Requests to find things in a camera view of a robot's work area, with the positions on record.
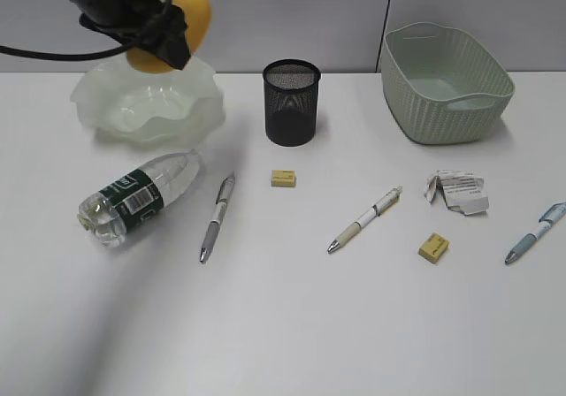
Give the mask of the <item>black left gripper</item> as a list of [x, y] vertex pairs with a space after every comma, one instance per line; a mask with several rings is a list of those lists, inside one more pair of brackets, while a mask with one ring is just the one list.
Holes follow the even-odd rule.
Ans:
[[[103, 27], [85, 13], [80, 15], [79, 23], [86, 29], [105, 34], [122, 45], [131, 44], [142, 30], [142, 27]], [[183, 70], [191, 58], [184, 12], [174, 5], [163, 19], [154, 16], [150, 24], [155, 27], [126, 51], [128, 63], [137, 71]]]

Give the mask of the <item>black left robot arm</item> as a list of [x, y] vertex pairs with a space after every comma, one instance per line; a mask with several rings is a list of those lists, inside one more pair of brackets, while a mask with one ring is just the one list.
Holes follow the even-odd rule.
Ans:
[[172, 0], [69, 0], [80, 24], [181, 70], [191, 58], [184, 12]]

